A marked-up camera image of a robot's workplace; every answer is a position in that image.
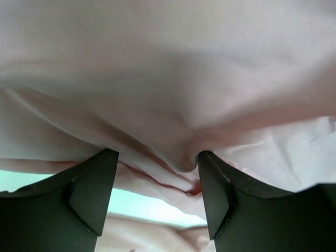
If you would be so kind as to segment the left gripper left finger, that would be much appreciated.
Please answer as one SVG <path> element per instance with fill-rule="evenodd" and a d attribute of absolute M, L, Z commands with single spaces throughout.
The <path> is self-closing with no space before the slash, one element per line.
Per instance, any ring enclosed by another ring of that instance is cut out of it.
<path fill-rule="evenodd" d="M 102 235 L 118 153 L 1 192 L 1 251 L 94 251 Z"/>

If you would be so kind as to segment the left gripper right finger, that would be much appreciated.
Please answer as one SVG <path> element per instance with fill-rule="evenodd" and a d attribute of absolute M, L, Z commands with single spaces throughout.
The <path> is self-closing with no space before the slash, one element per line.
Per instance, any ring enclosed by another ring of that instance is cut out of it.
<path fill-rule="evenodd" d="M 335 185 L 294 193 L 198 156 L 209 237 L 219 252 L 335 251 Z"/>

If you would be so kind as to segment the pink trousers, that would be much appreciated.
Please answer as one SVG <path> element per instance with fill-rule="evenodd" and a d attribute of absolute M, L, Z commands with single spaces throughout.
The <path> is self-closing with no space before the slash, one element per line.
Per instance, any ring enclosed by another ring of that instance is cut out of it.
<path fill-rule="evenodd" d="M 1 1 L 1 168 L 119 152 L 116 188 L 206 216 L 213 152 L 297 192 L 335 181 L 335 1 Z"/>

